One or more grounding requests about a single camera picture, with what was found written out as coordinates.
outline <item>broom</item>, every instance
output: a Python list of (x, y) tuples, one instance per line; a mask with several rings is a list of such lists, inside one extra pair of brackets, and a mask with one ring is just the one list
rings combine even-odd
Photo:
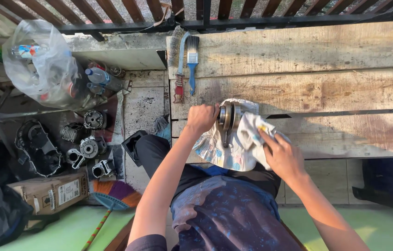
[(96, 235), (101, 230), (111, 211), (125, 210), (136, 207), (141, 200), (141, 194), (135, 191), (130, 185), (120, 180), (99, 182), (93, 181), (94, 192), (92, 193), (96, 200), (108, 208), (107, 213), (101, 220), (96, 230), (86, 242), (82, 251), (88, 250)]

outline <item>colorful broom bristles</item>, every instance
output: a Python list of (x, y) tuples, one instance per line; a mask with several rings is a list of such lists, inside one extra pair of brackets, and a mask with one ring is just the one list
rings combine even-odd
[(134, 190), (130, 185), (121, 180), (93, 181), (94, 192), (100, 192), (114, 197), (129, 207), (136, 207), (141, 200), (141, 194)]

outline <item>plastic bag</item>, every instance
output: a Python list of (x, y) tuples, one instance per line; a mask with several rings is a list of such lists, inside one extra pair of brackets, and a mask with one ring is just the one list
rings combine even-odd
[(83, 68), (62, 34), (44, 20), (23, 20), (3, 44), (3, 63), (16, 88), (44, 106), (91, 109), (100, 97), (87, 88)]

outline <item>dark shirt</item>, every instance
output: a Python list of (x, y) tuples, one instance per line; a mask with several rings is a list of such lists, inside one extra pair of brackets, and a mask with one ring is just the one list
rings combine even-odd
[[(280, 223), (277, 203), (257, 186), (214, 176), (186, 189), (171, 206), (173, 228), (183, 251), (300, 250)], [(151, 234), (127, 251), (166, 250), (165, 237)]]

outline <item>person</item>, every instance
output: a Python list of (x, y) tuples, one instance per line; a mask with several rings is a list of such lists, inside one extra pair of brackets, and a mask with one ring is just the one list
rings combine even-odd
[(300, 197), (329, 250), (369, 250), (306, 173), (299, 148), (278, 134), (273, 140), (260, 132), (272, 171), (257, 163), (248, 172), (209, 176), (186, 164), (219, 111), (218, 104), (191, 107), (187, 125), (171, 149), (167, 140), (154, 135), (136, 143), (151, 180), (136, 209), (127, 251), (166, 250), (169, 206), (179, 236), (172, 250), (301, 250), (280, 222), (275, 197), (282, 179)]

